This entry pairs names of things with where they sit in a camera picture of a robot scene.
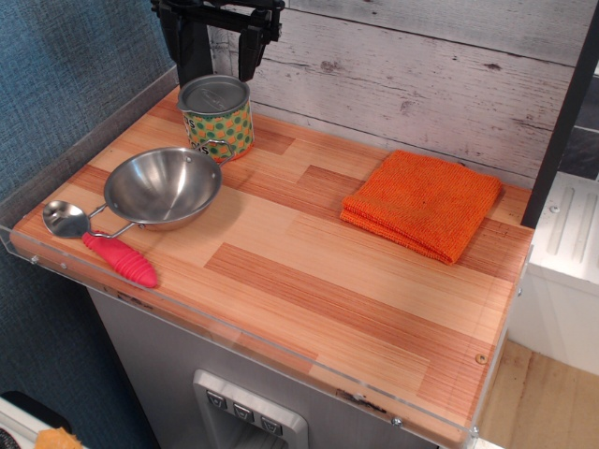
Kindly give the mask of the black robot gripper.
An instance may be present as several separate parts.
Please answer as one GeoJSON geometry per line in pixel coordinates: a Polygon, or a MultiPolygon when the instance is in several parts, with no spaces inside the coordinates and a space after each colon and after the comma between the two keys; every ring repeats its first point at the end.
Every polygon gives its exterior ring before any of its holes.
{"type": "Polygon", "coordinates": [[[240,33],[238,69],[240,81],[254,77],[266,46],[282,33],[284,1],[152,1],[152,11],[162,27],[168,53],[179,64],[182,59],[181,20],[199,22],[240,33]]]}

